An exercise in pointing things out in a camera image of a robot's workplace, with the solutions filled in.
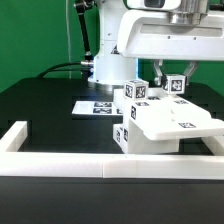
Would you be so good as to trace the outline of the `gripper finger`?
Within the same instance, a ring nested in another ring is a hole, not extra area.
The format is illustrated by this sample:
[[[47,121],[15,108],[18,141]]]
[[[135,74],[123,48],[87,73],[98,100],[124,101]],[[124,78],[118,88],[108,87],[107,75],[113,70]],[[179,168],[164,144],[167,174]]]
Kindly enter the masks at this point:
[[[157,86],[161,86],[164,81],[164,73],[162,72],[162,66],[162,59],[156,59],[153,61],[153,71],[155,73],[154,82]]]
[[[186,67],[183,75],[186,77],[186,84],[190,83],[190,78],[194,74],[194,72],[198,68],[198,62],[197,61],[190,61],[188,63],[188,66]]]

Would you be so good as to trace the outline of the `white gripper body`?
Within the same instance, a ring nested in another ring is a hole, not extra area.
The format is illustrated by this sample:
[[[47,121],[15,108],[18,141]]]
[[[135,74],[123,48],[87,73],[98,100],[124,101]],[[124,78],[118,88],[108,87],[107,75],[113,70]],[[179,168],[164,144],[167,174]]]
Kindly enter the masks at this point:
[[[117,49],[124,57],[224,61],[224,11],[210,0],[127,0]]]

